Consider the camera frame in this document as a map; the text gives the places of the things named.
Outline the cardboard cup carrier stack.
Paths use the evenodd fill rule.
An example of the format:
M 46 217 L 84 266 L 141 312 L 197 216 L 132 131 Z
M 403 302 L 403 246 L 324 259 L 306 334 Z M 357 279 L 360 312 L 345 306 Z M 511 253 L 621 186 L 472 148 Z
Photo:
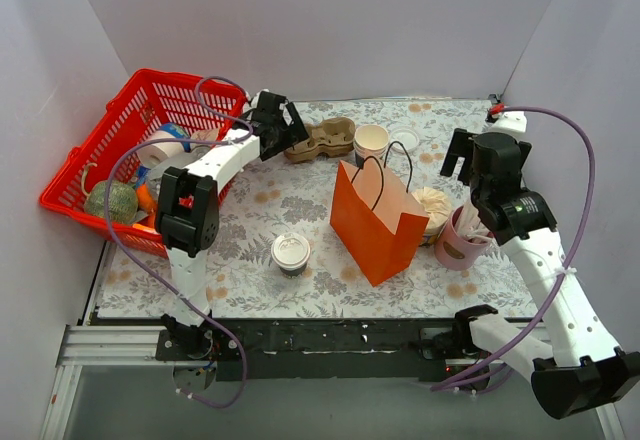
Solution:
M 308 138 L 284 151 L 292 163 L 311 161 L 319 155 L 342 157 L 354 149 L 355 123 L 347 117 L 325 119 L 317 125 L 304 124 Z

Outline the stack of paper cups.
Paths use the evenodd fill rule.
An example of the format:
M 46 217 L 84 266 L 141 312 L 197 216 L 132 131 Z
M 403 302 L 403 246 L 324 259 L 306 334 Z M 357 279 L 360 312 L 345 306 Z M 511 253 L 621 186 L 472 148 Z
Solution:
M 358 167 L 363 165 L 369 156 L 381 159 L 389 146 L 389 132 L 380 125 L 361 125 L 354 134 L 355 162 Z

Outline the orange paper bag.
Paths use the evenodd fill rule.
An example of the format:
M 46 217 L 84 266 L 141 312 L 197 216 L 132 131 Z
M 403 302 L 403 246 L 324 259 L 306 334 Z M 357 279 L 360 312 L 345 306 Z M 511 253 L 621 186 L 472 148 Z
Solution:
M 410 266 L 428 223 L 424 207 L 385 160 L 338 164 L 330 225 L 371 286 Z

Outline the white plastic cup lid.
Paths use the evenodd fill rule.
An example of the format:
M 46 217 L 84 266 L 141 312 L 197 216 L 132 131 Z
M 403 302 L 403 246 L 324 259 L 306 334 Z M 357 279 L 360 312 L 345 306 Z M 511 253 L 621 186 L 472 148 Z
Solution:
M 307 239 L 295 232 L 278 236 L 272 246 L 271 255 L 276 264 L 286 270 L 304 266 L 310 257 L 311 248 Z

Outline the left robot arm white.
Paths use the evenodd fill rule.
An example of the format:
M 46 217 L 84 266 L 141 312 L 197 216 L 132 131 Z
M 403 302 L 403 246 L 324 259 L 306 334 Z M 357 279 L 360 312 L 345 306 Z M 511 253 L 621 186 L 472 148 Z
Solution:
M 262 91 L 235 125 L 200 158 L 184 167 L 170 167 L 159 187 L 156 230 L 171 268 L 169 284 L 177 306 L 161 317 L 171 341 L 193 360 L 213 349 L 204 326 L 210 306 L 206 295 L 206 258 L 219 233 L 219 194 L 243 168 L 266 161 L 308 138 L 292 102 Z

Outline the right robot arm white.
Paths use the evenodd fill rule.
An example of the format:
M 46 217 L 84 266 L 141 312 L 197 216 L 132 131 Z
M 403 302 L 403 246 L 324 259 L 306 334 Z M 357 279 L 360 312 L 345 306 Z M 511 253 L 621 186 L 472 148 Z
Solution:
M 471 188 L 471 200 L 500 250 L 516 266 L 538 307 L 548 342 L 517 329 L 480 305 L 458 312 L 454 349 L 464 357 L 487 351 L 529 380 L 542 409 L 555 419 L 614 403 L 639 381 L 639 355 L 626 352 L 599 320 L 569 266 L 557 223 L 544 198 L 521 184 L 530 144 L 490 131 L 455 130 L 441 169 Z

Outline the beige printed pouch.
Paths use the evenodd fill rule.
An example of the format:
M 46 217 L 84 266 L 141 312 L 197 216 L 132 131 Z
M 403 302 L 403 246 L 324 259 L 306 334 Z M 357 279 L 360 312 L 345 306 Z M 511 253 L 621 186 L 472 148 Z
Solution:
M 219 129 L 212 128 L 195 131 L 191 135 L 191 144 L 195 146 L 214 145 L 219 140 Z

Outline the napkin filled paper tub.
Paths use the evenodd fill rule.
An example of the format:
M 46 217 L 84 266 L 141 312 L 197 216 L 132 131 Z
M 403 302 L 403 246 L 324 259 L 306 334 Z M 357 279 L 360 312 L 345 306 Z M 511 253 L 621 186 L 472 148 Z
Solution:
M 437 189 L 423 187 L 412 192 L 416 201 L 424 208 L 428 217 L 428 223 L 422 236 L 421 245 L 431 246 L 440 235 L 450 214 L 453 205 L 449 196 Z

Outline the pink cup holder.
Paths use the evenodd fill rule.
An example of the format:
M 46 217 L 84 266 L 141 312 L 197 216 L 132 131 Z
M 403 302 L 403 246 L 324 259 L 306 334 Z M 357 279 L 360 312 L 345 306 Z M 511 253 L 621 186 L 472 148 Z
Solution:
M 454 271 L 469 269 L 494 240 L 492 234 L 488 235 L 487 240 L 478 241 L 461 236 L 455 229 L 461 211 L 459 207 L 449 216 L 434 245 L 436 260 Z

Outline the floral table mat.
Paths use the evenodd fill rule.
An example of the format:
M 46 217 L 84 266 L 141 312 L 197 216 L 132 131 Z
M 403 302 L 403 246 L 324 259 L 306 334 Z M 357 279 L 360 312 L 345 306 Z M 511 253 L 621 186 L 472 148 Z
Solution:
M 412 152 L 392 153 L 390 168 L 413 188 L 445 192 L 454 205 L 466 188 L 440 175 L 453 131 L 485 127 L 485 100 L 359 100 L 299 103 L 305 122 L 334 117 L 387 130 L 414 129 Z M 516 268 L 491 247 L 467 270 L 451 271 L 431 248 L 411 266 L 373 287 L 329 223 L 338 162 L 321 157 L 293 164 L 278 156 L 250 164 L 220 209 L 221 231 L 208 255 L 206 295 L 217 318 L 445 318 L 488 304 L 509 318 L 528 318 L 536 305 Z M 283 275 L 271 255 L 274 240 L 295 232 L 309 242 L 304 273 Z

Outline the toilet paper roll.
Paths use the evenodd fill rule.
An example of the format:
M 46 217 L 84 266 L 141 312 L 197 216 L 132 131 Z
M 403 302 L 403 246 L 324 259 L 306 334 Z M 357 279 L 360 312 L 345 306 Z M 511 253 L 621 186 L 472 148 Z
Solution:
M 164 142 L 146 145 L 137 151 L 140 163 L 145 168 L 153 168 L 163 161 L 180 153 L 189 152 L 188 142 L 167 142 L 167 139 L 189 139 L 190 135 L 180 126 L 166 123 L 161 125 L 149 140 L 164 139 Z

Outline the orange fruit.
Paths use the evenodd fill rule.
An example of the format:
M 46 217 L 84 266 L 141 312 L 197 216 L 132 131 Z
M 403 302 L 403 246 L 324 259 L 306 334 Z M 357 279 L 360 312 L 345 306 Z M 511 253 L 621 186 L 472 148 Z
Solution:
M 141 210 L 151 213 L 157 209 L 157 202 L 153 199 L 148 187 L 145 184 L 136 189 L 138 206 Z

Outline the green netted melon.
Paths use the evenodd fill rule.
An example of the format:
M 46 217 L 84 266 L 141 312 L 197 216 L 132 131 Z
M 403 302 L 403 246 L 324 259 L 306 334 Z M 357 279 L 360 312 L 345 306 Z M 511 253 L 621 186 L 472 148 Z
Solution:
M 110 188 L 107 188 L 106 181 L 98 182 L 84 202 L 84 212 L 103 218 L 105 200 L 108 200 L 109 216 L 112 222 L 125 225 L 131 225 L 134 222 L 138 211 L 138 198 L 131 186 L 114 180 Z

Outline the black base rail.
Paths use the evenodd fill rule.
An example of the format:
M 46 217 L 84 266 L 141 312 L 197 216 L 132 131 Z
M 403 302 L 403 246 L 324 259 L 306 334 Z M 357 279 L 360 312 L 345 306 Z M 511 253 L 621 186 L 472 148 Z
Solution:
M 452 319 L 224 319 L 180 326 L 163 318 L 155 357 L 193 362 L 219 381 L 415 378 L 440 381 L 483 359 Z

